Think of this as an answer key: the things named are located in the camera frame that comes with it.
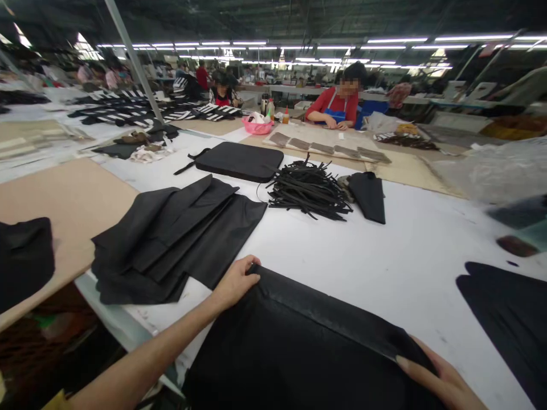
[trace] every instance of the cardboard sheet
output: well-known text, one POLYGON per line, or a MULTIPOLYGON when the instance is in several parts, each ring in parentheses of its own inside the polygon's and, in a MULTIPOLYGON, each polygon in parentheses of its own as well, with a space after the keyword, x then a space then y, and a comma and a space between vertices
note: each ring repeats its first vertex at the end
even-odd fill
POLYGON ((91 238, 116 224, 137 193, 87 158, 0 184, 0 221, 50 218, 55 252, 53 277, 40 291, 0 314, 0 331, 91 266, 91 238))

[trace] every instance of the bottle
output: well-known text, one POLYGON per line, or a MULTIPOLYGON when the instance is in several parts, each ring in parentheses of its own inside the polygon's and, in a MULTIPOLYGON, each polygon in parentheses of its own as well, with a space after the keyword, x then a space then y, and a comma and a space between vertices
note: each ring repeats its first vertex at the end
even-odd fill
POLYGON ((270 95, 268 93, 262 94, 262 101, 260 102, 260 114, 264 117, 268 114, 268 98, 270 95))
POLYGON ((283 123, 284 124, 289 123, 289 107, 285 108, 285 113, 283 114, 283 123))
POLYGON ((273 99, 270 99, 268 103, 268 115, 270 116, 270 120, 272 121, 275 120, 275 106, 273 103, 274 103, 273 99))

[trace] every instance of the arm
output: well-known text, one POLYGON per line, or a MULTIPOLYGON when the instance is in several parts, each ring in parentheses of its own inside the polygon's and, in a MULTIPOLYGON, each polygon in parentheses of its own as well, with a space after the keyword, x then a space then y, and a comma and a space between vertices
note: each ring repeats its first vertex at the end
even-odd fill
POLYGON ((214 292, 176 323, 125 356, 70 400, 78 410, 133 409, 205 326, 235 305, 260 276, 245 273, 260 260, 249 255, 232 264, 214 292))

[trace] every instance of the white table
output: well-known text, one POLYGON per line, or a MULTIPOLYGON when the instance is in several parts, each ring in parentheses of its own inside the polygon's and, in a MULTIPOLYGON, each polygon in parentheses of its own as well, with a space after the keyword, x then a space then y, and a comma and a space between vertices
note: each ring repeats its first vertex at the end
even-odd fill
MULTIPOLYGON (((244 130, 237 130, 224 138, 239 141, 247 136, 244 130)), ((222 141, 181 132, 174 140, 177 152, 155 163, 144 165, 103 156, 94 159, 139 191, 185 187, 207 174, 191 168, 174 176, 174 171, 190 161, 187 154, 222 141)), ((286 157, 284 163, 294 160, 286 157)), ((354 172, 335 165, 329 169, 340 175, 354 172)), ((258 200, 256 183, 215 177, 239 186, 240 194, 258 200)), ((322 217, 315 221, 299 211, 269 208, 238 257, 253 253, 275 272, 403 327, 449 360, 490 409, 533 409, 472 314, 455 279, 466 274, 466 261, 477 261, 545 280, 546 255, 521 259, 506 253, 495 238, 510 229, 466 200, 391 182, 384 182, 383 187, 386 225, 365 220, 358 209, 344 223, 322 217), (328 252, 318 251, 325 248, 328 252), (507 260, 520 267, 509 266, 507 260)), ((267 199, 264 185, 258 195, 267 199)), ((84 297, 128 350, 168 327, 210 294, 190 279, 177 304, 104 306, 98 301, 94 282, 91 272, 76 280, 84 297)), ((208 330, 201 332, 177 360, 179 379, 208 330)))

